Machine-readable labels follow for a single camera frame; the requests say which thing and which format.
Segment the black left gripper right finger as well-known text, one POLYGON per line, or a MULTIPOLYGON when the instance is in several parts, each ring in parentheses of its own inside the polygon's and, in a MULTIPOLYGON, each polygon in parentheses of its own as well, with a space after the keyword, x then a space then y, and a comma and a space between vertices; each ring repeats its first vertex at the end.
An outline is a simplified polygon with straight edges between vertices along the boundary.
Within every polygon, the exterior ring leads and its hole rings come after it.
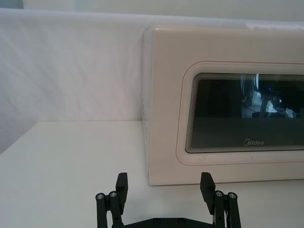
POLYGON ((224 194, 216 190, 214 180, 208 172, 201 174, 200 191, 210 215, 213 216, 212 224, 209 225, 211 228, 241 228, 236 193, 224 194))

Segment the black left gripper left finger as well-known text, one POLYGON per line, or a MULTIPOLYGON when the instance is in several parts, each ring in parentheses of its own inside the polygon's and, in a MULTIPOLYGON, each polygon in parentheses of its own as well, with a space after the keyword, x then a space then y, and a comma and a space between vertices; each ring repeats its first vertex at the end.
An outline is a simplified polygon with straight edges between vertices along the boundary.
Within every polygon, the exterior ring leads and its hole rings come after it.
POLYGON ((118 174, 115 190, 108 195, 98 193, 95 196, 96 200, 96 217, 97 227, 107 228, 107 212, 112 215, 112 227, 123 228, 122 215, 128 192, 128 176, 126 172, 118 174))

